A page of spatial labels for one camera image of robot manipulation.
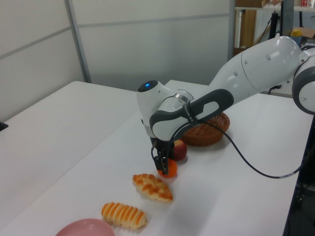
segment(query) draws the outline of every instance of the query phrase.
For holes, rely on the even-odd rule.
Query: white table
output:
[[[201,93],[205,86],[170,81],[170,88]],[[301,163],[312,116],[292,99],[257,94],[225,112],[228,134],[248,161],[270,175],[284,175]],[[174,202],[140,196],[133,174],[156,174],[151,143],[140,121],[129,115],[40,197],[0,231],[7,235],[55,235],[82,218],[101,218],[104,203],[115,201],[144,210],[147,227],[127,235],[282,235],[297,175],[269,179],[250,169],[226,138],[210,147],[189,147],[188,161],[167,179]]]
[[[0,132],[0,229],[138,109],[134,92],[73,82]]]

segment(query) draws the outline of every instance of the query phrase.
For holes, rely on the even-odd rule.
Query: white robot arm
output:
[[[315,115],[315,48],[301,51],[288,37],[260,43],[228,61],[198,98],[173,90],[158,81],[144,83],[137,91],[143,124],[157,156],[158,170],[168,173],[173,142],[188,129],[218,115],[232,105],[296,76],[293,99]]]

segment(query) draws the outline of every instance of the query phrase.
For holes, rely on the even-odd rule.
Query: apple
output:
[[[187,146],[182,140],[176,140],[174,142],[174,148],[173,148],[173,159],[175,161],[180,161],[184,159],[187,155]]]

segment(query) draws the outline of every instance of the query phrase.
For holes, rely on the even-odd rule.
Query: pastry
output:
[[[117,226],[138,229],[148,223],[147,215],[142,210],[121,203],[106,203],[101,213],[105,221]]]
[[[153,200],[161,202],[172,202],[173,195],[166,183],[154,175],[141,174],[134,175],[133,183],[141,194]]]

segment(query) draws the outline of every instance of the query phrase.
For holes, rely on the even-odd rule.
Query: pink plate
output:
[[[115,236],[115,233],[105,221],[83,219],[67,225],[56,236]]]

